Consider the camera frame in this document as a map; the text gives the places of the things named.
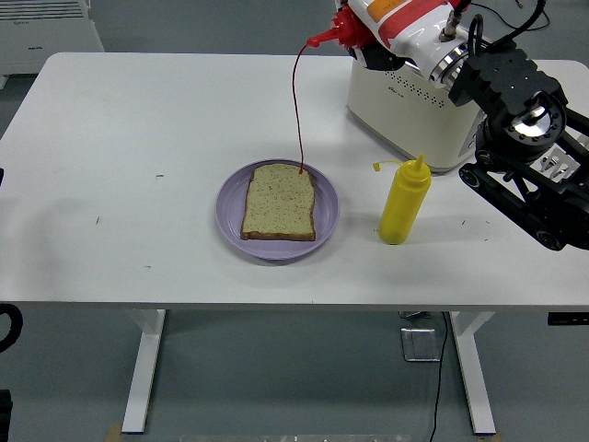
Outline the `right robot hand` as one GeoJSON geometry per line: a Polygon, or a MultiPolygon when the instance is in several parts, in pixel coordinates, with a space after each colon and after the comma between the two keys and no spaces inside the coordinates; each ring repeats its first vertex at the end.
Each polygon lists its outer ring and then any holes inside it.
{"type": "Polygon", "coordinates": [[[458,27],[445,37],[443,30],[454,12],[453,1],[341,1],[367,34],[362,43],[350,45],[352,56],[365,68],[399,69],[410,61],[422,77],[439,76],[450,65],[454,50],[466,49],[466,32],[458,27]]]}

